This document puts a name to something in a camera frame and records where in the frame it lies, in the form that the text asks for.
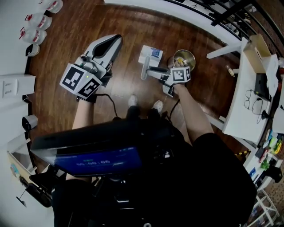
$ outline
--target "brown hardwood floor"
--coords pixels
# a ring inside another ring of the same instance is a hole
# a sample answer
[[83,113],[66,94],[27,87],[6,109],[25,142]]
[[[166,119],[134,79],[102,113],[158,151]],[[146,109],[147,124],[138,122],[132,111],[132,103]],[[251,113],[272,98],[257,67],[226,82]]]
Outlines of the brown hardwood floor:
[[[75,95],[59,85],[68,63],[83,54],[88,45],[105,35],[121,34],[123,46],[113,66],[113,78],[106,88],[97,93],[108,93],[113,98],[120,117],[125,117],[127,100],[131,94],[145,115],[158,99],[164,110],[170,111],[176,102],[162,92],[154,78],[140,79],[142,65],[138,63],[143,45],[164,51],[161,66],[176,50],[186,49],[196,58],[188,89],[201,108],[208,114],[227,116],[236,85],[225,65],[238,68],[239,59],[232,54],[207,59],[206,54],[220,48],[222,43],[204,30],[180,19],[154,11],[116,5],[104,5],[100,0],[65,0],[61,11],[52,16],[47,37],[40,53],[32,58],[30,74],[36,76],[35,93],[30,96],[33,113],[39,124],[32,130],[32,139],[39,135],[71,129],[77,102]],[[110,121],[113,106],[107,97],[98,97],[94,107],[94,123]],[[186,134],[180,105],[172,115],[173,124]],[[246,150],[234,138],[214,128],[235,153]]]

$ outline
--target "forearm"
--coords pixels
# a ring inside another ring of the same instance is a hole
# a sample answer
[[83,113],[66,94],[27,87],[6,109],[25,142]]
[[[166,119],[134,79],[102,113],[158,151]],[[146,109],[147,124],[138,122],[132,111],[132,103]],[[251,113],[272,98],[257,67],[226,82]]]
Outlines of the forearm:
[[206,133],[213,133],[210,122],[197,102],[192,98],[183,85],[175,86],[178,93],[186,128],[190,141],[193,143],[198,137]]
[[[92,125],[93,113],[94,113],[94,104],[84,100],[80,100],[77,107],[77,112],[75,115],[72,129],[78,129]],[[90,177],[77,178],[70,174],[66,175],[66,180],[72,180],[72,179],[79,179],[86,182],[91,182]]]

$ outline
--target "yellow and black caution tape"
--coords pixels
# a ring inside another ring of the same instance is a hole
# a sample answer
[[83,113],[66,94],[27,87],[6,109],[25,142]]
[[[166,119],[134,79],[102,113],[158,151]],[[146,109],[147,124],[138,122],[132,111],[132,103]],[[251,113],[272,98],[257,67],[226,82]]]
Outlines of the yellow and black caution tape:
[[239,156],[239,155],[246,155],[247,153],[250,153],[251,152],[251,150],[247,150],[247,151],[243,151],[243,152],[239,152],[239,153],[237,153],[237,154],[235,154],[236,156]]

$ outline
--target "blue screen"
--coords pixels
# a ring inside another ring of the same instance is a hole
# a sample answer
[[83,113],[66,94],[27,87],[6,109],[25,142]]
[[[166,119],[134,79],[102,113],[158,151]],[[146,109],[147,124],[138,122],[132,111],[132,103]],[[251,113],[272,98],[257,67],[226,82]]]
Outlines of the blue screen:
[[136,147],[128,147],[97,153],[56,156],[55,165],[73,175],[89,175],[127,172],[140,168],[142,163]]

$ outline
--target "hand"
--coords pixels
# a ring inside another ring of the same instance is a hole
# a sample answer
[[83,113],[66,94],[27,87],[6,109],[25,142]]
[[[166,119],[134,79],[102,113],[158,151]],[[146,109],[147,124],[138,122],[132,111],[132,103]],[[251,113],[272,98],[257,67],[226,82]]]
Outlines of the hand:
[[179,95],[179,93],[180,93],[180,91],[181,91],[182,89],[185,89],[185,88],[186,88],[185,85],[184,85],[184,83],[177,83],[177,84],[174,84],[173,87],[174,87],[174,92],[175,92],[177,95]]

